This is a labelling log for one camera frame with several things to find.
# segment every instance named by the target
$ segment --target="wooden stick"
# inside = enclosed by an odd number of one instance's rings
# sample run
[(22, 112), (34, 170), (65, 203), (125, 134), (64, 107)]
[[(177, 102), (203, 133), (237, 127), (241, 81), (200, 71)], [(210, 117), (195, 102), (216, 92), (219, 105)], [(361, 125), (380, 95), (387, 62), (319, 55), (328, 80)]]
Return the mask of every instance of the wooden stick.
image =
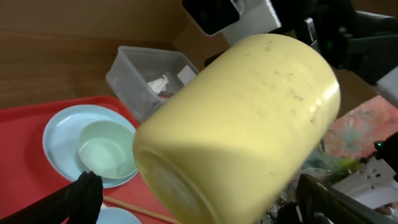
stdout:
[(105, 202), (110, 202), (110, 203), (118, 205), (120, 207), (124, 207), (124, 208), (130, 209), (130, 210), (133, 210), (133, 211), (138, 212), (138, 213), (142, 213), (144, 215), (148, 215), (150, 217), (157, 218), (157, 219), (165, 221), (165, 222), (174, 223), (174, 224), (181, 224), (179, 221), (177, 221), (177, 220), (175, 220), (173, 218), (166, 217), (164, 215), (161, 215), (161, 214), (146, 210), (144, 208), (137, 207), (135, 205), (131, 205), (130, 203), (127, 203), (127, 202), (122, 202), (122, 201), (120, 201), (118, 199), (115, 199), (115, 198), (112, 198), (112, 197), (109, 197), (109, 196), (106, 196), (106, 195), (104, 195), (104, 201)]

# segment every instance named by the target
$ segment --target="yellow mug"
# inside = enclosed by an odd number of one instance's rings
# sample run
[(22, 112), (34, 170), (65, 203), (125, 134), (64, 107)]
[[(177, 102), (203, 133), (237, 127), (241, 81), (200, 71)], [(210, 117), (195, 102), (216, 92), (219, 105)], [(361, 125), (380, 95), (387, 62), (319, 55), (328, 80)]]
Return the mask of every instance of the yellow mug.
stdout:
[(232, 46), (137, 131), (142, 177), (180, 222), (252, 224), (336, 118), (339, 85), (311, 47)]

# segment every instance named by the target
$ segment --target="wooden table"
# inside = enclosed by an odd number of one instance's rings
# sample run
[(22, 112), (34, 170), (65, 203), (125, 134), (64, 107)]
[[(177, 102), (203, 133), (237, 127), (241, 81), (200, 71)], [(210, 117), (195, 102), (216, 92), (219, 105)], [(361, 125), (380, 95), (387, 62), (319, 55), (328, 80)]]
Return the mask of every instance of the wooden table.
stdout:
[(105, 81), (120, 45), (169, 44), (0, 31), (0, 108), (113, 95)]

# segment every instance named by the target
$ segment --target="plastic bin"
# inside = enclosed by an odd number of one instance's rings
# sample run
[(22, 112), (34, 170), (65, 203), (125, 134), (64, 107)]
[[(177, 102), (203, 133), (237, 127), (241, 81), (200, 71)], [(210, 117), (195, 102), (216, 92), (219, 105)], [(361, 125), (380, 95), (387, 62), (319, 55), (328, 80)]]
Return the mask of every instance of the plastic bin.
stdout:
[(168, 100), (156, 95), (147, 83), (166, 75), (169, 84), (159, 95), (176, 94), (184, 87), (179, 77), (187, 71), (199, 73), (180, 52), (120, 46), (106, 81), (141, 123)]

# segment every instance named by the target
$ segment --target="light green bowl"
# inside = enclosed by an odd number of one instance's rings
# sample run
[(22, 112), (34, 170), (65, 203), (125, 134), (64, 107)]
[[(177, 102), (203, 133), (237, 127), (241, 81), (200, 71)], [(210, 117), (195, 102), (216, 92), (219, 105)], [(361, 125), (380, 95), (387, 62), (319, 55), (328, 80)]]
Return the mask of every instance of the light green bowl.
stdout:
[(124, 178), (137, 169), (132, 155), (133, 139), (133, 133), (124, 126), (97, 121), (81, 131), (78, 155), (95, 174), (109, 179)]

